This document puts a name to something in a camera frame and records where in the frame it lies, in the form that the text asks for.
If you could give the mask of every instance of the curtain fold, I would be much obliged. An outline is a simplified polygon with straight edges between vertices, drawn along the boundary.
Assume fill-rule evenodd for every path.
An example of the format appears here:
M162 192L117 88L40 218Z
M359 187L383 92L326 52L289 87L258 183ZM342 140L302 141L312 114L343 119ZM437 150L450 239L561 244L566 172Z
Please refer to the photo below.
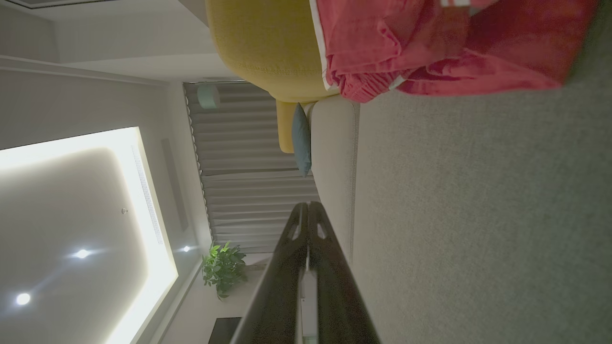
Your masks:
M198 86L184 84L213 240L273 252L294 205L319 201L315 181L280 150L270 94L248 83L216 84L220 107L203 109Z

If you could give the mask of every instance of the blue pillow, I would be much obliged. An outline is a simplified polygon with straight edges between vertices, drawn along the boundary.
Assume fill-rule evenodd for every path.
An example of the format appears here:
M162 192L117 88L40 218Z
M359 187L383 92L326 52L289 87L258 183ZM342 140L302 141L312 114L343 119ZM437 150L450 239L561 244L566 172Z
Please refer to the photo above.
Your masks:
M293 141L293 154L297 168L306 177L310 171L310 126L302 105L297 104L291 124L291 141Z

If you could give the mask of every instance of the ceiling vent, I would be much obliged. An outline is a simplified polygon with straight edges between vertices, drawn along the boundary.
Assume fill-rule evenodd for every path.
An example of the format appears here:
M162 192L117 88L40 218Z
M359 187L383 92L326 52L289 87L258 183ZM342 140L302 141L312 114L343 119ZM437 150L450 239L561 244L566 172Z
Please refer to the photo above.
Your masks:
M92 2L107 2L118 0L5 0L11 4L19 5L27 9L46 9L47 7L69 6L90 4Z

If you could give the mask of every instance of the crumpled red garment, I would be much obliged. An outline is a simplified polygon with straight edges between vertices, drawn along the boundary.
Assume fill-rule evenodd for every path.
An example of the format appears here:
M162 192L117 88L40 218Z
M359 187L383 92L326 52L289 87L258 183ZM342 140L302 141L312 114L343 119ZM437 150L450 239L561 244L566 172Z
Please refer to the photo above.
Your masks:
M398 90L421 95L558 88L598 0L499 0L473 17L437 0L316 4L326 80L363 103L398 81Z

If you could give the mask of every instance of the green plant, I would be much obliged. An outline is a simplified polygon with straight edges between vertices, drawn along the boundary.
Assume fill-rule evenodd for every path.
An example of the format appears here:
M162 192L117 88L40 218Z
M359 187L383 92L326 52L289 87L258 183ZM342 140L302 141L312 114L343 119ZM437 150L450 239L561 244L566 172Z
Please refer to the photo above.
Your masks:
M217 297L224 299L235 284L246 281L244 274L244 253L240 246L230 247L228 241L222 249L220 245L213 245L208 256L202 255L202 277L204 283L217 288Z

